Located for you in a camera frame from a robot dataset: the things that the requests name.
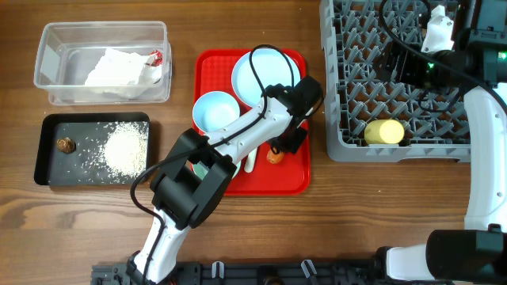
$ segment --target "orange object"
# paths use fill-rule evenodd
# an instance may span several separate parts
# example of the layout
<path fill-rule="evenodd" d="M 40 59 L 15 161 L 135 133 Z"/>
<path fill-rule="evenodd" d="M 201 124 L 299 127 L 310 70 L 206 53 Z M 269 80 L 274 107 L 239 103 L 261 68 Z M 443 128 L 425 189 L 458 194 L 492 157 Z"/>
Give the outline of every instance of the orange object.
<path fill-rule="evenodd" d="M 269 150 L 267 158 L 269 163 L 277 164 L 282 161 L 282 158 L 284 158 L 284 153 L 280 152 L 279 154 L 274 154 L 272 150 Z"/>

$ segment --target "gray wire basket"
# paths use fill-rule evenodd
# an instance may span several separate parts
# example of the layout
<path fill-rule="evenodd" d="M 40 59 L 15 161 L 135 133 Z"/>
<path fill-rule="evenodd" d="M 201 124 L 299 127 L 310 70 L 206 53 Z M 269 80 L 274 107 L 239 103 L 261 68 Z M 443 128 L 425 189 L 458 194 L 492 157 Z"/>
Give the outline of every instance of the gray wire basket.
<path fill-rule="evenodd" d="M 456 10 L 457 2 L 432 1 Z M 326 58 L 326 137 L 328 155 L 337 162 L 399 162 L 406 158 L 452 158 L 470 161 L 470 133 L 464 103 L 450 112 L 423 111 L 417 99 L 423 90 L 402 83 L 381 82 L 372 68 L 391 38 L 379 26 L 380 1 L 321 0 L 321 45 Z M 385 5 L 386 23 L 406 43 L 422 44 L 419 1 Z M 446 108 L 458 90 L 445 98 L 431 93 L 427 108 Z M 364 129 L 372 120 L 396 119 L 405 128 L 397 145 L 368 145 Z"/>

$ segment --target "yellow cup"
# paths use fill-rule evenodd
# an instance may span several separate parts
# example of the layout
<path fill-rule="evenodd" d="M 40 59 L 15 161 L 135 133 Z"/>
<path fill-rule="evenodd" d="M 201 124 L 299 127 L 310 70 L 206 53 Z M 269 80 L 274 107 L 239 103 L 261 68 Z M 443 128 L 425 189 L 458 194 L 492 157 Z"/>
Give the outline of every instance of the yellow cup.
<path fill-rule="evenodd" d="M 364 139 L 368 144 L 399 143 L 405 134 L 403 125 L 397 120 L 376 120 L 364 130 Z"/>

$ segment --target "wooden table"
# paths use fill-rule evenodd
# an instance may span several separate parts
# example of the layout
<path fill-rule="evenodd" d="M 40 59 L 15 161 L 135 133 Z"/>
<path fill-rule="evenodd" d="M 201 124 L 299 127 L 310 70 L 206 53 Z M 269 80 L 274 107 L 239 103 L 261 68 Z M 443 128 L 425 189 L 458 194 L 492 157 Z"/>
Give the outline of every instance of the wooden table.
<path fill-rule="evenodd" d="M 0 283 L 85 284 L 91 266 L 141 249 L 152 218 L 127 187 L 41 187 L 33 181 L 40 126 L 59 112 L 147 113 L 163 158 L 191 125 L 194 64 L 209 48 L 274 44 L 299 51 L 325 85 L 318 1 L 99 3 L 0 6 Z M 164 21 L 173 84 L 164 104 L 55 107 L 33 85 L 43 27 L 58 21 Z M 178 260 L 209 262 L 368 257 L 383 245 L 425 242 L 461 229 L 470 165 L 448 161 L 336 163 L 326 153 L 322 112 L 311 121 L 311 185 L 303 194 L 222 200 L 191 230 Z M 139 190 L 149 205 L 147 184 Z"/>

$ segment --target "clear plastic bin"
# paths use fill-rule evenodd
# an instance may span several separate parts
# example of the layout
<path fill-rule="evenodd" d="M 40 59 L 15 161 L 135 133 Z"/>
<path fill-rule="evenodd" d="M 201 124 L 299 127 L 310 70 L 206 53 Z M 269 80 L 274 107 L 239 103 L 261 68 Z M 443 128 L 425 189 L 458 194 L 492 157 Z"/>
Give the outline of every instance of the clear plastic bin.
<path fill-rule="evenodd" d="M 140 55 L 160 51 L 162 78 L 150 85 L 84 85 L 107 48 Z M 40 39 L 33 78 L 38 88 L 49 92 L 54 105 L 165 102 L 170 81 L 171 49 L 166 25 L 161 21 L 48 24 Z"/>

